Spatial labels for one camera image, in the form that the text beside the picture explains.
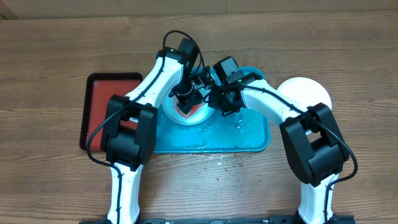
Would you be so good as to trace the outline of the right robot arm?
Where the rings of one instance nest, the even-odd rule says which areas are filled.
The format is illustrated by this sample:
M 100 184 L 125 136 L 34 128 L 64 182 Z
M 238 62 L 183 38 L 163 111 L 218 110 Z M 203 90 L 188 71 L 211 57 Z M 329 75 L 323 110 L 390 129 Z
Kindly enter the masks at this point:
M 295 223 L 354 223 L 331 210 L 333 190 L 343 164 L 353 159 L 331 110 L 331 98 L 309 78 L 291 78 L 278 89 L 265 79 L 243 79 L 213 86 L 208 105 L 229 115 L 241 108 L 256 111 L 279 127 L 287 161 L 301 182 Z

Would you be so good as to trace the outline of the light blue plate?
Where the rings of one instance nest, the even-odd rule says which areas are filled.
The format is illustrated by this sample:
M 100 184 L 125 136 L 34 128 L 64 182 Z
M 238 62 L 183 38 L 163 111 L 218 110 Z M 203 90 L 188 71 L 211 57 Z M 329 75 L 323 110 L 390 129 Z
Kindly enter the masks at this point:
M 202 106 L 194 115 L 188 119 L 183 118 L 175 110 L 174 106 L 177 105 L 178 101 L 175 96 L 169 98 L 166 96 L 162 102 L 162 107 L 165 114 L 174 122 L 182 125 L 194 125 L 204 122 L 208 119 L 214 112 L 213 108 L 210 108 L 206 103 Z

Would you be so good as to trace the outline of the white plate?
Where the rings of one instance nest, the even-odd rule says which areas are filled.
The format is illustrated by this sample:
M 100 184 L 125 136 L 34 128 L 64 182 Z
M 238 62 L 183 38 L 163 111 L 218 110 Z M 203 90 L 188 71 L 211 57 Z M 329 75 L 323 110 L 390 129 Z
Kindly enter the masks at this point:
M 305 77 L 295 77 L 284 81 L 277 89 L 292 100 L 308 106 L 323 103 L 332 109 L 332 102 L 326 88 L 317 81 Z

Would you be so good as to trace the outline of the green and orange sponge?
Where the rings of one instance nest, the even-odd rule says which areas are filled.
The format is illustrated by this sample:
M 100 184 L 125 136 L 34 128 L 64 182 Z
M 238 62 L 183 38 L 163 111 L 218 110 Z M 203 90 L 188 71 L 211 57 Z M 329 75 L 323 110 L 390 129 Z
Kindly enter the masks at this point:
M 190 111 L 185 114 L 177 105 L 174 106 L 175 110 L 178 112 L 178 114 L 180 116 L 182 116 L 185 119 L 188 119 L 189 117 L 191 117 L 192 115 L 194 115 L 202 106 L 204 106 L 205 104 L 202 103 L 200 105 L 195 105 L 193 106 Z

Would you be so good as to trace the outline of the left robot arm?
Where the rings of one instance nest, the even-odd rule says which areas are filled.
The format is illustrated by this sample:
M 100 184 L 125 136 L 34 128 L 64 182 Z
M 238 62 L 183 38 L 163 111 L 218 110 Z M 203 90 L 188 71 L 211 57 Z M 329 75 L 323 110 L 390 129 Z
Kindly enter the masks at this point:
M 99 126 L 113 181 L 105 223 L 138 221 L 141 175 L 155 148 L 159 106 L 165 98 L 175 97 L 178 113 L 186 118 L 202 103 L 192 78 L 193 65 L 200 56 L 198 47 L 164 47 L 137 88 L 109 99 L 106 118 Z

